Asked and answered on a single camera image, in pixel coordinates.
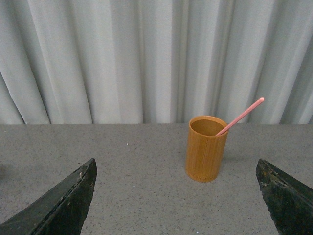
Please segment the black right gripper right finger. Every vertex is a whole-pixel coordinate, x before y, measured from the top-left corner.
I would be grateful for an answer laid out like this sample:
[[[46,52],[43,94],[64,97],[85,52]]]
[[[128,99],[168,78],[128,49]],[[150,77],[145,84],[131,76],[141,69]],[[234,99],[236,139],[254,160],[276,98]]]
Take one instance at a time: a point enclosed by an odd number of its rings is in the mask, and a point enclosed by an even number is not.
[[[313,233],[313,189],[270,162],[259,159],[256,177],[280,235]]]

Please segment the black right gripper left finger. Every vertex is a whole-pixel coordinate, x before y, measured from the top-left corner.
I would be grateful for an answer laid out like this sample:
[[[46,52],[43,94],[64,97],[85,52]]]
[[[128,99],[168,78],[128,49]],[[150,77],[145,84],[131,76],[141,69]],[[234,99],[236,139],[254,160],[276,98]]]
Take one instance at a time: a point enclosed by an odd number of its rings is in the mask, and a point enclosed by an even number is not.
[[[97,177],[94,158],[30,206],[1,224],[2,235],[79,235],[88,215]]]

